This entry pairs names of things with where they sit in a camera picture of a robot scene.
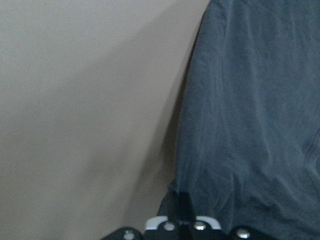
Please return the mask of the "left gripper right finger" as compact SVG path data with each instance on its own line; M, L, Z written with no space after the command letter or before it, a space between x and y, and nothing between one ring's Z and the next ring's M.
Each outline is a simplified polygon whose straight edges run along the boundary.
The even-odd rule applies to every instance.
M188 192L180 192L178 195L179 213L183 222L194 222L196 215L194 212L191 196Z

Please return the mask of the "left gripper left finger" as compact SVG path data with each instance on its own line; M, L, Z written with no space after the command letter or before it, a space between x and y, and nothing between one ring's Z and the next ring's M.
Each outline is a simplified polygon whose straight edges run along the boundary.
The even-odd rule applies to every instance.
M166 208L168 220L170 222L177 222L179 220L179 201L176 192L168 192Z

